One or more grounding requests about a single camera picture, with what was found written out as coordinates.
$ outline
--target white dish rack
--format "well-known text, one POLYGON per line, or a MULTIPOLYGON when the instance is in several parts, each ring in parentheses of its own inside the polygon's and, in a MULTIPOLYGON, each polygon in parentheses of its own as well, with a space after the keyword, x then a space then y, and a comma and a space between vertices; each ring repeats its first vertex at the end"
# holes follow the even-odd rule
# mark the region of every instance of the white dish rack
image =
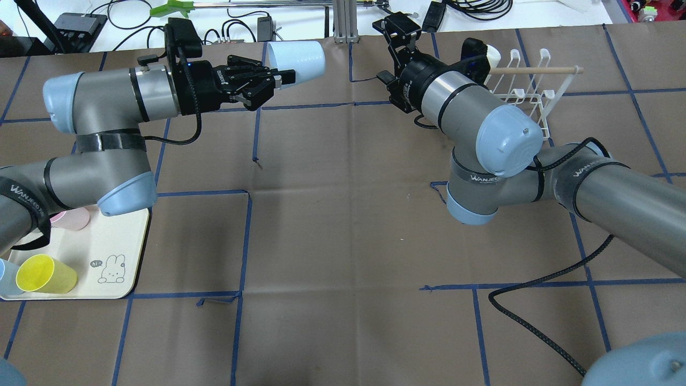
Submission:
POLYGON ((543 139, 545 140, 550 138, 548 116, 565 94, 574 77, 582 73, 584 69, 579 66, 548 67, 551 59, 550 52, 541 48, 539 54, 541 59, 536 67, 520 67, 522 60, 519 50, 511 50, 510 61, 505 67, 491 69, 490 75, 486 78, 486 86, 493 95, 501 98, 505 103, 518 106, 528 113, 529 117, 543 130, 543 139), (543 77, 550 74, 567 75, 557 90, 543 89, 541 86, 543 77), (527 77, 526 89, 515 87, 515 79, 518 76, 527 77))

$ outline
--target metal bracket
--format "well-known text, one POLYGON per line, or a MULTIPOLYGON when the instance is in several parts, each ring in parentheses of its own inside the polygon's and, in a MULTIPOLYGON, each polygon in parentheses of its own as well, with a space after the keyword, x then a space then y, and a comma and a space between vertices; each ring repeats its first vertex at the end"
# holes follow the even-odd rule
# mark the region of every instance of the metal bracket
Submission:
POLYGON ((333 20, 335 22, 333 41, 336 43, 359 41, 356 0, 333 0, 333 20))

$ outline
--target white floor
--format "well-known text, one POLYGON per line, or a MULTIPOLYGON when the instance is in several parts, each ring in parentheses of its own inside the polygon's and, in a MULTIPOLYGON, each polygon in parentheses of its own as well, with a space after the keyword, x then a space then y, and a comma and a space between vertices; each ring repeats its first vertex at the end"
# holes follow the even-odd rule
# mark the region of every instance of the white floor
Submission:
MULTIPOLYGON (((528 27, 555 27, 560 25, 595 25, 611 24, 612 20, 603 3, 592 3, 586 12, 575 11, 557 1, 546 0, 515 0, 515 5, 511 12, 505 17, 496 21, 475 21, 455 10, 448 8, 440 31, 475 31, 475 30, 500 30, 508 28, 528 28, 528 27)), ((149 0, 153 6, 165 3, 165 0, 149 0)), ((55 21, 63 12, 90 12, 98 5, 107 3, 107 0, 42 0, 39 1, 43 12, 49 19, 55 21)), ((421 25, 429 1, 423 0, 390 0, 391 10, 407 13, 417 13, 416 22, 421 25)), ((244 14, 255 9, 238 8, 232 14, 244 14)), ((279 34, 285 40, 302 40, 324 37, 324 10, 322 8, 270 8, 277 27, 281 27, 279 34)), ((97 13, 105 13, 105 8, 101 8, 97 13)), ((0 1, 0 15, 2 20, 8 24, 18 36, 26 36, 26 30, 21 23, 17 13, 16 5, 12 0, 0 1)), ((138 25, 147 18, 148 6, 140 1, 124 1, 112 7, 110 13, 112 20, 120 26, 131 27, 138 25)), ((358 8, 357 20, 360 35, 378 34, 371 28, 371 23, 383 18, 385 13, 377 8, 358 8)), ((243 20, 253 29, 257 25, 257 17, 260 15, 247 16, 243 20)), ((26 17, 27 29, 30 36, 41 39, 45 35, 26 17)), ((196 10, 190 14, 200 37, 210 29, 220 29, 222 23, 229 19, 225 10, 196 10)), ((153 18, 145 25, 164 25, 167 17, 153 18)), ((131 30, 119 30, 110 23, 107 23, 97 42, 93 46, 93 51, 110 51, 117 43, 122 41, 131 30)), ((251 41, 247 31, 241 26, 231 28, 231 37, 251 41)), ((146 45, 147 32, 140 32, 133 36, 129 41, 122 45, 121 49, 143 48, 146 45)), ((161 32, 155 31, 150 39, 151 47, 162 47, 163 36, 161 32)))

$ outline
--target bunny drawing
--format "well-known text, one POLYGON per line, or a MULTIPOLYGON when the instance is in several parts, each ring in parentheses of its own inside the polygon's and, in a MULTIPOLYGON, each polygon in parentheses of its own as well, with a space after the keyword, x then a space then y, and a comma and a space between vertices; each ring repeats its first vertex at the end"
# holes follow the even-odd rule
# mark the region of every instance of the bunny drawing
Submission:
POLYGON ((123 283, 124 273, 126 267, 124 264, 124 255, 111 255, 105 262, 105 268, 102 270, 98 283, 123 283))

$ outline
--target yellow cup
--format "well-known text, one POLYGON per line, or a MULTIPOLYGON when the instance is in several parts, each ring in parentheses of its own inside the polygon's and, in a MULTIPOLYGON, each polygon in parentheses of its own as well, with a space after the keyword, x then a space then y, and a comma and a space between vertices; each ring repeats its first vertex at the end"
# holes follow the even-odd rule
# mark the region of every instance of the yellow cup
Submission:
POLYGON ((68 293, 76 280, 76 271, 44 254, 28 258, 16 273, 16 286, 25 292, 68 293))

